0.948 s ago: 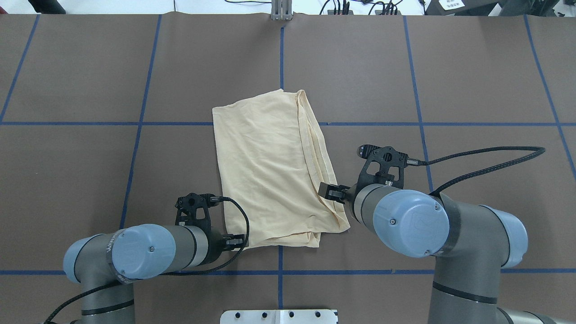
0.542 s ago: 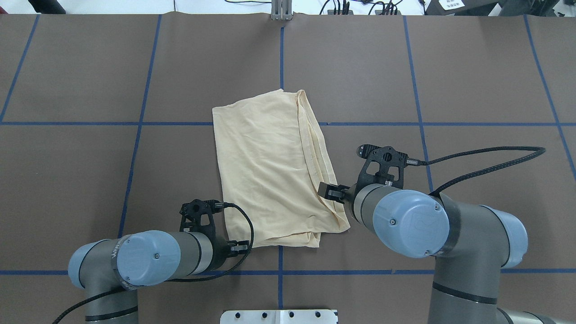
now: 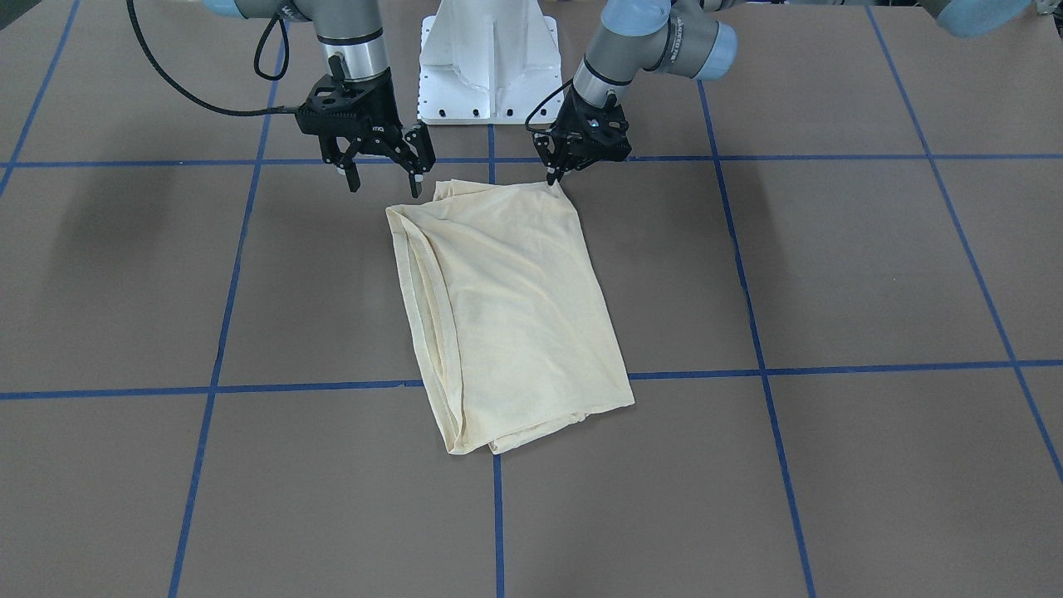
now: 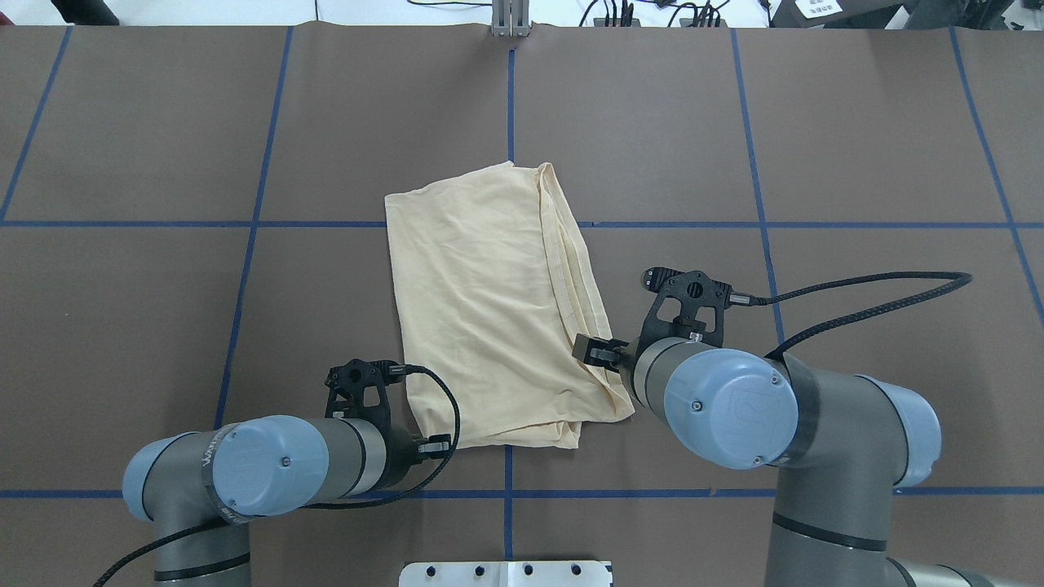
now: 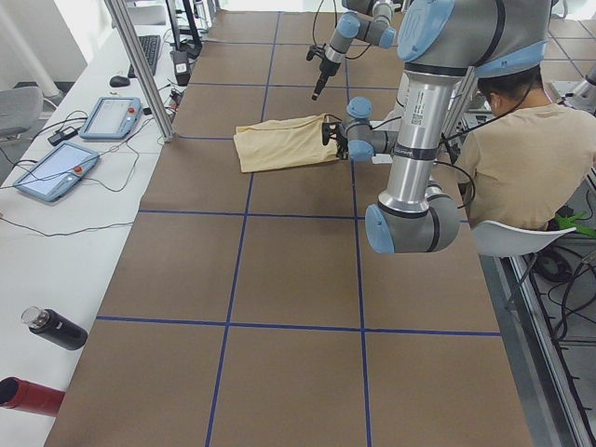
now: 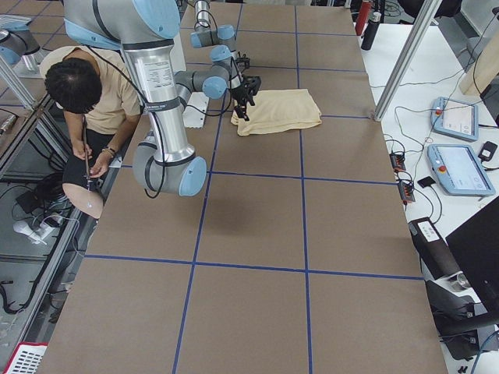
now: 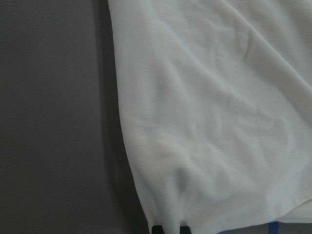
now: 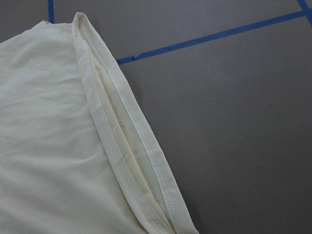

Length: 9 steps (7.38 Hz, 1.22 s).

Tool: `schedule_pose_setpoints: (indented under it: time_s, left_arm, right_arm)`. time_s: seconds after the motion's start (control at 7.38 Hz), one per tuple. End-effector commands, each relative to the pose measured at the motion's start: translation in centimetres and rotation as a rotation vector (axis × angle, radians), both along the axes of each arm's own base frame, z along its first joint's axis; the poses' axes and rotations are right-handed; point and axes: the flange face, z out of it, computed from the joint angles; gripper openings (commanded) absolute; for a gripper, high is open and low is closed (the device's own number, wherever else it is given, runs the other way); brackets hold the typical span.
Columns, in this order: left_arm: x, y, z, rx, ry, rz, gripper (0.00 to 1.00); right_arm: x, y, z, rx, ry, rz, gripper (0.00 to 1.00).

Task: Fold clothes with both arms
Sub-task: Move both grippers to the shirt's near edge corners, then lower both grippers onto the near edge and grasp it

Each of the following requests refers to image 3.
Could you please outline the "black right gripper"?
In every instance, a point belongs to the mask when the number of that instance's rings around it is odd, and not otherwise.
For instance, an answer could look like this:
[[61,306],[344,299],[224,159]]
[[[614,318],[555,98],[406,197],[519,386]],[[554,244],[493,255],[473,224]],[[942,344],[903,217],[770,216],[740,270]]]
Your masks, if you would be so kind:
[[414,199],[421,197],[423,180],[436,163],[428,124],[417,121],[403,132],[390,68],[364,81],[322,76],[297,107],[296,124],[316,137],[321,159],[341,171],[350,193],[361,187],[358,154],[399,164],[409,176]]

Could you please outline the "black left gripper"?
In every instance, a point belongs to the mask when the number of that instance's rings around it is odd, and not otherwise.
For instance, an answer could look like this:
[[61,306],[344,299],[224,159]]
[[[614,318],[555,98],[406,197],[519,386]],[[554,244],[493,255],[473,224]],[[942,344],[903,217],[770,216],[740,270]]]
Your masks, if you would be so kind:
[[572,83],[562,84],[551,100],[563,93],[561,108],[544,133],[532,133],[539,159],[546,167],[546,184],[561,182],[571,171],[583,170],[600,160],[623,163],[630,155],[628,121],[615,91],[606,92],[602,106],[583,99]]

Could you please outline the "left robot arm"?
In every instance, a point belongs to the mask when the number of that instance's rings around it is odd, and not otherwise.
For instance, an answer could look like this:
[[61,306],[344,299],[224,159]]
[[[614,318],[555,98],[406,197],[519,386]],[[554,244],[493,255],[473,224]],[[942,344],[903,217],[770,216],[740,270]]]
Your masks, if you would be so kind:
[[623,99],[639,72],[715,81],[739,50],[733,27],[715,12],[737,1],[608,1],[574,75],[543,99],[561,108],[547,126],[527,119],[546,184],[597,163],[623,163],[632,147]]

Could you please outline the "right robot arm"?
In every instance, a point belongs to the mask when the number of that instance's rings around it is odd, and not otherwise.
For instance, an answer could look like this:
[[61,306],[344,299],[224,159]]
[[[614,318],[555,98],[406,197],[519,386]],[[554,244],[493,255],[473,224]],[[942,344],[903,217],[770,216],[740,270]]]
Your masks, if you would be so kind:
[[385,158],[398,165],[409,178],[410,193],[422,193],[423,178],[436,163],[429,126],[417,120],[403,126],[396,106],[394,76],[389,63],[385,30],[376,1],[204,1],[213,14],[240,19],[265,19],[261,51],[274,30],[281,32],[282,64],[276,73],[256,75],[279,81],[288,71],[290,41],[287,24],[309,23],[321,47],[326,72],[307,98],[298,106],[267,106],[257,110],[225,109],[187,91],[164,71],[149,49],[135,2],[125,10],[135,38],[145,58],[171,88],[203,109],[231,117],[291,115],[300,132],[318,140],[322,163],[345,176],[351,193],[361,187],[357,158],[361,155]]

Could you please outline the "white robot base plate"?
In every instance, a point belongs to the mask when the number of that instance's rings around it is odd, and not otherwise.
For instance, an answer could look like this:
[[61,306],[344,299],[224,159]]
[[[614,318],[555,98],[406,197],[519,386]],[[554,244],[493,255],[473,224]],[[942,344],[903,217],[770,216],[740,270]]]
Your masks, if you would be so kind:
[[442,1],[422,21],[425,124],[549,125],[561,76],[556,20],[536,1]]

